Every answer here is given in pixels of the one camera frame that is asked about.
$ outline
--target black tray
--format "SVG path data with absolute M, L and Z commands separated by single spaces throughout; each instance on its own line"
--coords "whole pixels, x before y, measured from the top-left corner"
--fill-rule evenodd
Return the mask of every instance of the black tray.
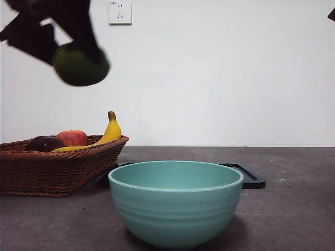
M 118 164 L 118 166 L 120 167 L 120 166 L 129 165 L 129 164 L 132 164 L 132 163 Z M 236 163 L 218 163 L 218 164 L 222 166 L 232 167 L 240 171 L 243 174 L 244 180 L 243 180 L 242 189 L 260 189 L 260 188 L 265 187 L 265 179 L 261 175 L 246 168 L 244 165 L 242 166 Z M 108 173 L 109 172 L 104 174 L 99 181 L 99 183 L 102 186 L 109 187 L 109 181 L 107 177 Z

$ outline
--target black object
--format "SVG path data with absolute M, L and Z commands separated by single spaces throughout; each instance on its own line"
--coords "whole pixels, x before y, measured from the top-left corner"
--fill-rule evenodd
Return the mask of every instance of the black object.
M 102 63 L 88 13 L 91 0 L 6 1 L 19 14 L 0 32 L 0 41 L 52 65 L 58 47 L 53 26 L 40 24 L 52 18 L 94 62 Z
M 124 164 L 118 165 L 117 167 L 126 166 L 129 164 L 132 164 L 132 163 L 124 163 Z M 244 180 L 243 180 L 242 189 L 261 189 L 265 187 L 265 179 L 259 174 L 256 174 L 255 172 L 249 170 L 245 166 L 242 166 L 236 163 L 219 163 L 219 165 L 232 167 L 234 169 L 237 169 L 243 174 Z M 104 187 L 109 187 L 108 173 L 109 172 L 104 174 L 100 178 L 100 181 L 99 181 L 99 183 Z
M 332 12 L 328 15 L 328 18 L 335 21 L 335 9 L 333 9 Z
M 245 166 L 236 163 L 220 163 L 219 165 L 232 167 L 243 174 L 244 180 L 242 189 L 260 189 L 265 187 L 265 179 Z

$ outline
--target bowl rim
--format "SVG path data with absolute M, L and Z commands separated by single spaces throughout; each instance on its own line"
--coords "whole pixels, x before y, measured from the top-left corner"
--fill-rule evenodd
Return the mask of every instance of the bowl rim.
M 220 186 L 213 186 L 213 187 L 204 187 L 204 188 L 181 188 L 181 189 L 170 189 L 170 188 L 154 188 L 154 187 L 144 187 L 144 186 L 136 186 L 136 185 L 131 185 L 119 180 L 116 180 L 115 178 L 112 177 L 112 174 L 114 172 L 117 172 L 120 169 L 129 167 L 129 166 L 136 166 L 136 165 L 140 165 L 140 164 L 145 164 L 145 163 L 161 163 L 161 162 L 182 162 L 182 163 L 198 163 L 198 164 L 206 164 L 206 165 L 211 165 L 211 166 L 220 166 L 222 168 L 225 169 L 229 169 L 235 173 L 237 173 L 239 175 L 239 179 L 229 183 L 229 184 L 225 184 L 225 185 L 220 185 Z M 225 166 L 225 165 L 219 165 L 219 164 L 215 164 L 215 163 L 211 163 L 211 162 L 201 162 L 201 161 L 182 161 L 182 160 L 169 160 L 169 161 L 143 161 L 143 162 L 137 162 L 137 163 L 132 163 L 132 164 L 128 164 L 128 165 L 124 165 L 124 166 L 120 166 L 117 167 L 115 169 L 113 169 L 112 171 L 110 171 L 108 173 L 108 180 L 112 183 L 118 184 L 120 186 L 124 186 L 124 187 L 128 187 L 128 188 L 133 188 L 133 189 L 138 189 L 138 190 L 145 190 L 145 191 L 159 191 L 159 192 L 204 192 L 204 191 L 214 191 L 214 190 L 220 190 L 220 189 L 224 189 L 224 188 L 230 188 L 230 187 L 234 187 L 240 183 L 243 182 L 243 174 L 232 168 L 229 166 Z

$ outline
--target dark purple fruit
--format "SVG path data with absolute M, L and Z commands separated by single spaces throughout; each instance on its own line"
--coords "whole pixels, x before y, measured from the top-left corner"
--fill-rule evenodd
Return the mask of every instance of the dark purple fruit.
M 64 143 L 52 136 L 37 136 L 29 140 L 26 150 L 27 151 L 39 151 L 39 152 L 51 152 L 52 150 L 60 147 L 64 147 Z

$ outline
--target fruit basket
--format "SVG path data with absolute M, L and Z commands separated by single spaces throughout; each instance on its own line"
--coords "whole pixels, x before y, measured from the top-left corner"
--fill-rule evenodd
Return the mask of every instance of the fruit basket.
M 102 135 L 89 135 L 88 143 Z M 25 151 L 29 140 L 0 144 L 0 195 L 67 197 L 117 166 L 129 140 L 118 140 L 66 152 Z

